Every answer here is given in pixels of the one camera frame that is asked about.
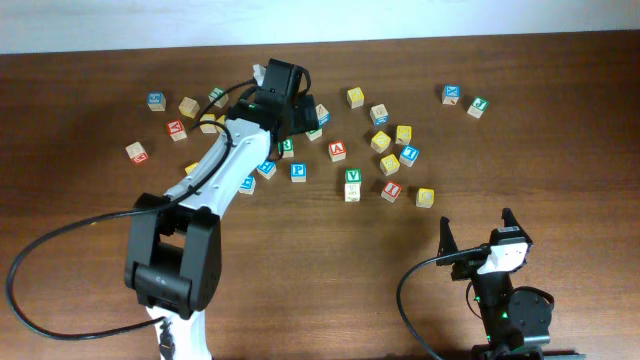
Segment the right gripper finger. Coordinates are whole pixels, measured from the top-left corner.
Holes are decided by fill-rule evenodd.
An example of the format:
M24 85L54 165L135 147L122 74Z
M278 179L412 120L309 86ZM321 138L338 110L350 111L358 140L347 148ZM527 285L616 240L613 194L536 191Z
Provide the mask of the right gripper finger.
M527 233L521 227L519 222L516 220L515 215L509 208L504 208L502 210L502 220L504 222L504 226L501 228L501 234L504 237L528 237Z
M438 258L452 259L453 256L458 253L458 247L449 223L450 220L445 216L442 216L439 220Z

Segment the green R block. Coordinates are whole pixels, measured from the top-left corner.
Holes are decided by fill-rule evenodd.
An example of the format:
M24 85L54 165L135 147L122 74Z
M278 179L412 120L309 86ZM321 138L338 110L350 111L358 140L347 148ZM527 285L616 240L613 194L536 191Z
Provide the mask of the green R block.
M294 143L291 138L287 138L278 144L279 155L281 158L292 158L294 156Z

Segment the yellow C block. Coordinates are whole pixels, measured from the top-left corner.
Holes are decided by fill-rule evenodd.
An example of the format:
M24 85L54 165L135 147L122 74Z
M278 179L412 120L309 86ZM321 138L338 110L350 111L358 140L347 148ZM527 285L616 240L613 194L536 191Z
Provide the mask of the yellow C block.
M416 206L431 208L434 204L435 192L433 189L420 188L416 194Z

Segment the red A block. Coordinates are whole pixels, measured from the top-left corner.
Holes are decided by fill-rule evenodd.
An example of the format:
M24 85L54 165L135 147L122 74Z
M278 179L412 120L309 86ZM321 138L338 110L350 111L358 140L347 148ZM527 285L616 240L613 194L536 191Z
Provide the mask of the red A block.
M347 151L343 141L330 142L328 145L330 159L333 162L341 161L346 158Z

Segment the red I block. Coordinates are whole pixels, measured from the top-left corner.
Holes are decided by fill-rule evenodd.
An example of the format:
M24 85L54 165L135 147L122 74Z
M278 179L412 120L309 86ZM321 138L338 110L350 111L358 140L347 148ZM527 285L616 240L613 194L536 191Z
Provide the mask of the red I block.
M389 181L383 187L381 191L381 197L389 201L390 203L394 203L399 197L401 191L402 191L401 185L395 182Z

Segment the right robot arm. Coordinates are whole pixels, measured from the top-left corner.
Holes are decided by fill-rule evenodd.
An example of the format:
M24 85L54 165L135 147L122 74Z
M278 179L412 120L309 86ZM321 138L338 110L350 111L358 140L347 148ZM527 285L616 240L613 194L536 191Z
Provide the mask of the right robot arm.
M537 288L512 285L510 275L526 264L533 242L510 209L502 210L502 220L488 242L460 250L449 219L441 218L436 264L450 265L454 281L471 282L487 335L485 345L472 348L473 359L542 359L542 347L550 342L554 298Z

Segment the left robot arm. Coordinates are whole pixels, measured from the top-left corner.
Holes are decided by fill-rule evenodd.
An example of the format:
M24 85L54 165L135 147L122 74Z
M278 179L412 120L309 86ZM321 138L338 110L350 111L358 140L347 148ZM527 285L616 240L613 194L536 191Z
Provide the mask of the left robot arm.
M210 358L205 309L221 277L221 219L278 143L319 127L307 69L272 59L250 84L196 169L134 205L124 282L154 318L163 359Z

